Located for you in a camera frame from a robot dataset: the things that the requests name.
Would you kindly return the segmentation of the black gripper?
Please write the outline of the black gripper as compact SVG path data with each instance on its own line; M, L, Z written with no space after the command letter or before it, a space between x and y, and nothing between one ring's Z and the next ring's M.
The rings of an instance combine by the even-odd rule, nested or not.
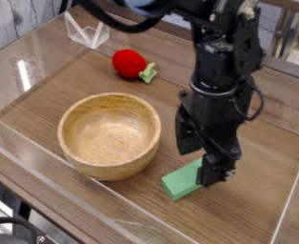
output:
M212 92L191 85L179 93L176 146L181 155L204 149L197 183L205 188L225 182L241 157L237 129L248 119L253 88L239 84L228 91Z

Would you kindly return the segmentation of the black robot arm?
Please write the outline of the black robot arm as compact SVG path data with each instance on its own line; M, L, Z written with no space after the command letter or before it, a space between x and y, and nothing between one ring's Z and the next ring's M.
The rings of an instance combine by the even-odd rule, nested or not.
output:
M261 69L264 57L257 36L257 0L111 1L145 20L127 25L96 0L77 0L77 3L119 31L147 31L172 13L191 24L196 63L191 90L179 94L176 143L181 154L204 151L196 182L209 187L235 173L241 157L239 127L261 113L249 113L253 96L263 95L252 76Z

